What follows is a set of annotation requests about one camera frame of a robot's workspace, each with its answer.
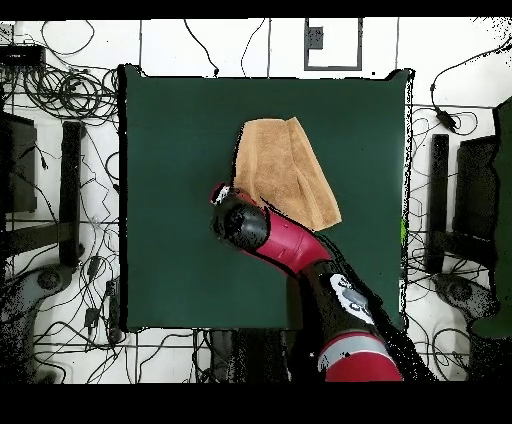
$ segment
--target power adapter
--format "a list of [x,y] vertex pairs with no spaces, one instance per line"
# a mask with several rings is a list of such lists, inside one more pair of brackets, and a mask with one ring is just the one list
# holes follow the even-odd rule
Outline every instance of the power adapter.
[[455,133],[455,120],[450,116],[448,112],[445,110],[441,110],[439,108],[436,108],[436,118],[439,119],[439,122],[445,127],[446,129],[450,130],[452,133]]
[[89,264],[89,268],[87,268],[87,275],[89,276],[89,283],[96,278],[96,274],[98,273],[98,269],[100,267],[101,258],[98,256],[93,256],[91,258],[91,263]]
[[87,310],[85,311],[84,327],[87,327],[89,329],[97,327],[99,319],[100,319],[99,309],[87,308]]

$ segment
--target wire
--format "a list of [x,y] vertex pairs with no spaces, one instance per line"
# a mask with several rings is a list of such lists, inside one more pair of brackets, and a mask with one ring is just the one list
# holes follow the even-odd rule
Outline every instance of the wire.
[[107,173],[107,175],[108,175],[111,179],[116,180],[116,181],[119,181],[119,178],[114,177],[114,176],[109,172],[109,170],[108,170],[108,162],[110,161],[110,159],[112,159],[114,156],[116,156],[116,155],[118,155],[118,154],[119,154],[119,151],[112,153],[112,154],[107,158],[107,160],[105,161],[105,172]]
[[254,34],[256,34],[259,31],[259,29],[263,26],[263,24],[265,23],[266,20],[267,20],[267,18],[263,18],[263,20],[261,21],[261,24],[251,34],[251,36],[249,37],[249,41],[247,42],[247,44],[245,46],[244,53],[242,54],[242,58],[240,59],[240,66],[242,67],[242,72],[244,74],[244,77],[247,76],[247,75],[245,75],[245,70],[244,70],[244,57],[245,57],[245,53],[247,52],[247,49],[249,48],[249,44],[251,44],[252,37],[254,37]]
[[124,362],[125,362],[125,368],[126,368],[126,377],[128,377],[128,382],[130,384],[133,384],[132,380],[130,378],[130,371],[128,371],[128,349],[126,347],[124,348],[124,355],[125,355]]
[[419,328],[421,331],[423,331],[423,334],[425,334],[425,345],[427,346],[427,367],[429,366],[430,364],[430,359],[429,359],[429,356],[428,356],[428,347],[430,346],[430,338],[428,337],[428,333],[427,333],[427,330],[425,330],[425,328],[423,328],[423,326],[415,319],[413,318],[412,316],[410,316],[407,312],[406,312],[406,315],[407,317],[412,321],[414,322]]
[[[43,41],[44,41],[44,43],[48,46],[48,48],[50,48],[50,47],[49,47],[49,44],[48,44],[48,42],[46,41],[46,38],[45,38],[45,36],[44,36],[44,29],[46,28],[46,25],[48,25],[48,23],[49,23],[49,22],[54,22],[54,21],[44,21],[43,26],[41,27],[41,37],[43,38]],[[91,33],[91,36],[89,37],[89,39],[87,40],[87,42],[86,42],[82,47],[80,47],[79,49],[77,49],[77,50],[75,50],[75,51],[73,51],[73,52],[69,52],[69,53],[62,53],[62,52],[58,52],[58,51],[57,51],[57,50],[55,50],[55,49],[51,49],[51,50],[52,50],[52,52],[53,52],[54,54],[58,54],[58,55],[60,55],[60,56],[71,56],[71,55],[74,55],[74,54],[77,54],[77,53],[81,52],[81,51],[82,51],[82,50],[84,50],[84,49],[85,49],[89,44],[91,44],[91,41],[92,41],[92,39],[94,38],[94,35],[96,34],[96,31],[95,31],[94,27],[91,25],[91,23],[90,23],[89,21],[85,20],[85,22],[87,23],[87,25],[89,25],[89,28],[91,28],[92,33]]]
[[35,356],[34,356],[34,360],[35,360],[36,362],[38,362],[39,364],[41,364],[41,365],[47,365],[47,366],[49,366],[49,367],[57,368],[57,369],[61,370],[61,371],[62,371],[62,373],[63,373],[64,375],[62,376],[62,380],[61,380],[60,384],[64,384],[64,380],[66,380],[67,373],[66,373],[66,370],[65,370],[63,367],[61,367],[60,365],[50,364],[50,363],[48,363],[48,362],[41,361],[41,360],[39,360],[39,359],[38,359],[37,357],[35,357]]
[[[434,355],[434,364],[435,364],[439,374],[441,374],[441,377],[443,377],[443,379],[445,381],[450,381],[449,378],[446,377],[446,375],[441,370],[441,367],[439,366],[438,355],[443,355],[447,361],[450,361],[450,362],[454,363],[455,365],[458,365],[459,367],[461,367],[466,372],[468,372],[469,369],[468,369],[468,367],[465,364],[463,364],[461,362],[453,361],[452,359],[448,358],[448,356],[445,353],[441,352],[439,349],[436,348],[436,339],[439,337],[439,335],[441,335],[442,333],[445,333],[447,331],[453,331],[455,333],[461,334],[462,336],[466,337],[468,340],[469,340],[469,336],[466,333],[464,333],[463,331],[461,331],[461,330],[459,330],[457,328],[443,328],[442,330],[439,330],[437,333],[435,333],[434,337],[432,338],[432,352],[433,352],[433,355]],[[455,356],[455,355],[460,355],[460,354],[458,354],[457,352],[452,352],[452,355]]]
[[147,359],[145,359],[144,361],[142,361],[139,365],[139,376],[138,376],[138,379],[136,379],[135,381],[137,382],[137,384],[139,384],[142,380],[142,366],[146,363],[146,362],[149,362],[151,359],[153,359],[157,354],[158,352],[160,352],[160,349],[162,349],[162,346],[164,345],[165,341],[169,338],[169,337],[192,337],[192,333],[191,334],[168,334],[167,336],[165,336],[162,341],[160,342],[160,345],[158,346],[158,348],[156,349],[156,351]]
[[431,98],[431,100],[432,100],[432,105],[434,106],[434,108],[436,108],[437,110],[440,110],[440,109],[439,109],[439,107],[438,107],[438,106],[436,106],[436,104],[435,104],[435,102],[434,102],[434,90],[436,89],[436,82],[437,82],[437,79],[438,79],[441,75],[443,75],[445,72],[448,72],[448,71],[450,71],[450,70],[452,70],[452,69],[455,69],[455,68],[457,68],[457,67],[459,67],[459,66],[461,66],[461,65],[465,65],[466,63],[471,62],[472,60],[478,59],[478,58],[480,58],[480,57],[486,57],[486,56],[488,56],[488,55],[490,55],[490,54],[492,54],[492,53],[501,53],[501,52],[500,52],[500,50],[504,50],[504,51],[506,51],[506,50],[510,50],[510,49],[512,48],[512,44],[511,44],[510,46],[506,47],[506,48],[505,48],[505,46],[506,46],[506,45],[507,45],[511,40],[512,40],[512,36],[511,36],[511,37],[509,37],[509,38],[507,39],[507,41],[505,41],[501,46],[499,46],[499,47],[497,47],[497,48],[495,48],[495,49],[492,49],[492,50],[489,50],[489,51],[486,51],[486,52],[483,52],[483,53],[479,53],[479,54],[477,54],[477,55],[475,55],[475,56],[470,57],[469,59],[464,60],[463,62],[460,62],[460,63],[458,63],[458,64],[456,64],[456,65],[450,66],[449,68],[446,68],[445,70],[443,70],[443,71],[439,72],[439,73],[436,75],[436,77],[434,78],[434,81],[432,82],[432,85],[430,86],[430,98]]
[[206,53],[206,57],[208,58],[208,62],[210,62],[210,64],[213,66],[214,70],[213,70],[213,76],[216,77],[218,74],[219,74],[219,68],[217,67],[217,65],[215,65],[212,60],[210,59],[210,53],[208,53],[208,50],[206,49],[206,47],[197,39],[197,37],[192,33],[192,31],[190,30],[190,27],[188,26],[188,23],[187,23],[187,20],[186,19],[183,19],[183,22],[185,23],[185,27],[187,28],[187,31],[188,33],[192,36],[192,38],[196,41],[197,44],[199,44],[203,50],[205,51]]

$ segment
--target black cable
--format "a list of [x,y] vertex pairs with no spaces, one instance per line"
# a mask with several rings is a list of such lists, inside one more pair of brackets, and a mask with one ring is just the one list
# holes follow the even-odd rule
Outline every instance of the black cable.
[[[44,43],[49,46],[48,42],[46,41],[46,38],[44,36],[44,29],[46,28],[46,25],[48,25],[49,22],[53,22],[53,21],[44,21],[43,22],[43,26],[41,27],[41,37],[44,41]],[[79,49],[73,51],[73,52],[69,52],[69,53],[62,53],[62,52],[58,52],[57,50],[55,49],[51,49],[53,51],[53,53],[55,54],[58,54],[58,55],[61,55],[61,56],[71,56],[73,54],[77,54],[79,52],[81,52],[82,50],[84,50],[89,44],[91,44],[91,41],[92,39],[94,38],[94,35],[96,34],[96,31],[94,29],[94,27],[91,25],[91,23],[87,20],[85,20],[85,22],[87,23],[87,25],[89,25],[89,28],[91,28],[92,30],[92,33],[91,33],[91,36],[89,37],[89,39],[87,40],[87,42],[82,46],[80,47]]]
[[267,20],[267,18],[263,18],[263,20],[261,21],[261,24],[259,24],[258,28],[256,28],[254,30],[254,32],[251,34],[251,36],[249,37],[249,41],[247,41],[247,44],[245,46],[244,53],[242,54],[242,58],[240,59],[240,66],[242,67],[242,72],[244,74],[244,77],[247,76],[247,75],[245,75],[245,70],[244,70],[245,53],[247,52],[247,49],[249,48],[249,44],[251,44],[252,37],[254,37],[254,34],[256,34],[259,31],[259,29],[262,27],[262,25],[265,23],[266,20]]
[[128,349],[126,347],[124,348],[124,354],[125,354],[124,362],[125,362],[125,369],[126,369],[126,377],[128,378],[128,382],[130,384],[133,384],[132,380],[130,378],[130,371],[128,371]]
[[164,345],[165,341],[169,338],[169,337],[191,337],[192,334],[168,334],[167,336],[165,336],[162,341],[160,342],[160,345],[158,346],[158,348],[156,349],[156,351],[147,359],[145,359],[144,361],[142,361],[139,365],[139,376],[138,376],[138,379],[136,379],[135,381],[137,382],[137,384],[140,384],[141,380],[142,380],[142,366],[146,363],[146,362],[149,362],[151,359],[153,359],[157,354],[158,352],[160,352],[160,349],[162,349],[162,346]]
[[208,53],[208,50],[206,49],[206,47],[197,39],[197,37],[192,33],[192,31],[190,30],[190,27],[188,26],[188,23],[187,23],[187,20],[186,19],[183,19],[183,22],[185,23],[185,27],[187,28],[187,31],[188,33],[192,36],[192,38],[196,41],[197,44],[199,44],[203,50],[205,51],[206,53],[206,57],[208,58],[208,62],[210,62],[210,64],[213,66],[214,70],[213,70],[213,76],[216,77],[218,74],[219,74],[219,68],[217,67],[217,65],[215,65],[212,60],[210,59],[210,53]]
[[460,62],[460,63],[458,63],[458,64],[456,64],[456,65],[450,66],[449,68],[446,68],[445,70],[443,70],[443,71],[439,72],[439,73],[436,75],[436,77],[434,78],[434,81],[432,82],[432,84],[431,84],[431,86],[430,86],[430,98],[431,98],[431,100],[432,100],[432,106],[434,106],[434,108],[435,108],[436,110],[439,110],[439,111],[440,111],[439,107],[438,107],[438,106],[435,104],[435,102],[434,102],[434,90],[436,89],[436,81],[437,81],[437,79],[438,79],[441,75],[443,75],[445,72],[448,72],[448,71],[450,71],[450,70],[452,70],[452,69],[455,69],[455,68],[457,68],[457,67],[459,67],[459,66],[461,66],[461,65],[465,65],[466,63],[471,62],[472,60],[478,59],[478,58],[480,58],[480,57],[486,57],[486,56],[488,56],[488,55],[490,55],[490,54],[492,54],[492,53],[501,53],[501,52],[500,52],[500,50],[503,50],[503,51],[510,50],[510,49],[512,48],[512,44],[511,44],[510,46],[506,47],[506,48],[505,48],[505,46],[506,46],[506,45],[507,45],[511,40],[512,40],[512,36],[511,36],[511,37],[509,37],[509,38],[507,39],[507,41],[505,41],[501,46],[499,46],[499,47],[497,47],[497,48],[495,48],[495,49],[492,49],[492,50],[489,50],[489,51],[486,51],[486,52],[483,52],[483,53],[479,53],[479,54],[477,54],[477,55],[475,55],[475,56],[470,57],[469,59],[464,60],[463,62]]
[[138,379],[138,369],[137,365],[139,363],[139,333],[135,333],[135,382],[139,381]]
[[426,341],[425,341],[425,345],[427,346],[427,367],[429,366],[430,364],[430,359],[429,359],[429,356],[428,356],[428,347],[430,346],[430,338],[428,337],[428,333],[427,333],[427,330],[425,330],[425,328],[415,319],[413,318],[412,316],[410,316],[407,312],[406,312],[406,315],[407,317],[412,321],[414,322],[420,329],[421,331],[423,331],[423,334],[425,334],[425,338],[426,338]]
[[64,375],[62,376],[62,380],[61,380],[60,384],[64,384],[64,380],[66,380],[67,373],[66,373],[66,370],[63,367],[61,367],[60,365],[50,364],[49,362],[41,361],[41,360],[39,360],[35,356],[34,356],[34,360],[36,362],[38,362],[39,364],[41,364],[41,365],[46,365],[46,366],[49,366],[49,367],[52,367],[52,368],[57,368],[57,369],[61,370]]
[[448,356],[445,353],[443,353],[441,351],[436,352],[436,349],[437,349],[436,348],[436,339],[437,339],[437,337],[439,337],[440,334],[445,333],[447,331],[453,331],[455,333],[461,334],[462,336],[466,337],[468,340],[469,340],[469,336],[466,333],[464,333],[463,331],[461,331],[461,330],[459,330],[457,328],[443,328],[442,330],[439,330],[438,332],[436,332],[434,334],[434,337],[432,338],[432,352],[433,352],[433,355],[434,355],[434,364],[435,364],[439,374],[441,374],[441,377],[443,377],[443,379],[445,381],[450,381],[449,378],[446,377],[446,375],[443,373],[443,371],[441,371],[441,367],[439,366],[439,358],[437,357],[438,355],[443,355],[447,361],[451,361],[455,365],[458,365],[459,367],[461,367],[466,372],[468,372],[468,368],[467,368],[466,365],[461,364],[461,363],[457,363],[457,362],[453,361],[452,359],[448,358]]
[[[52,65],[25,71],[23,92],[39,109],[58,119],[101,120],[114,122],[117,114],[117,76],[115,70],[105,73],[102,80],[88,73],[68,68],[63,71]],[[106,85],[110,76],[112,88]]]
[[110,173],[110,171],[108,170],[108,162],[110,161],[110,159],[112,159],[114,156],[116,156],[116,155],[118,155],[118,154],[119,154],[119,152],[118,152],[118,151],[117,151],[117,152],[112,153],[112,154],[107,158],[107,160],[105,161],[105,172],[107,173],[107,175],[108,175],[111,179],[116,180],[116,181],[119,181],[119,178],[114,177],[114,176]]

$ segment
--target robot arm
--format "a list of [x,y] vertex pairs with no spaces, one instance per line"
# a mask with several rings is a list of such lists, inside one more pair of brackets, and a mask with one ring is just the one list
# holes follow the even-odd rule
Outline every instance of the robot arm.
[[[319,334],[312,353],[327,381],[402,379],[386,343],[393,330],[384,322],[384,334],[378,331],[373,314],[380,305],[368,302],[368,295],[361,292],[362,282],[348,265],[347,272],[339,272],[329,251],[311,231],[267,207],[259,208],[238,190],[220,185],[211,203],[215,207],[211,227],[219,239],[299,281],[304,327]],[[386,318],[382,312],[377,311],[381,322]],[[403,352],[400,346],[396,349],[396,343],[404,343],[403,335],[395,333],[392,341],[395,351]],[[411,346],[417,355],[412,342],[407,348]],[[416,359],[419,362],[414,364],[423,366],[416,374],[432,379],[421,358]]]

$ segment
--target cloth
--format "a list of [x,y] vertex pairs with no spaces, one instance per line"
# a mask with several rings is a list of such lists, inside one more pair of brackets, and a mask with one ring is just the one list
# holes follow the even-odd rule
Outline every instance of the cloth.
[[233,185],[312,231],[341,222],[336,198],[297,118],[245,123]]

